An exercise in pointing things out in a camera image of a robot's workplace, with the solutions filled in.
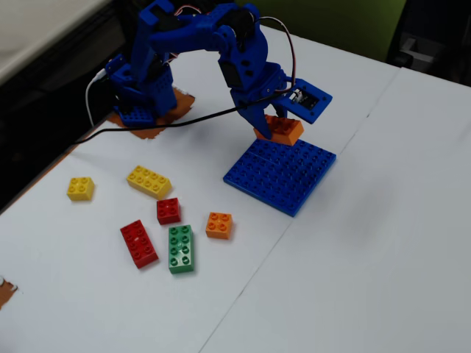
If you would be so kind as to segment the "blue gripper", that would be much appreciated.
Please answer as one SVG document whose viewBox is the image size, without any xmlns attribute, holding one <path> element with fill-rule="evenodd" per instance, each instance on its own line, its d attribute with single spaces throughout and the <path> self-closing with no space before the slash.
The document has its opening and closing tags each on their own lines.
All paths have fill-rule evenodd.
<svg viewBox="0 0 471 353">
<path fill-rule="evenodd" d="M 271 140 L 272 131 L 264 110 L 272 105 L 277 117 L 288 117 L 285 99 L 292 93 L 293 74 L 288 76 L 280 64 L 261 58 L 222 55 L 219 66 L 238 113 L 264 138 Z"/>
</svg>

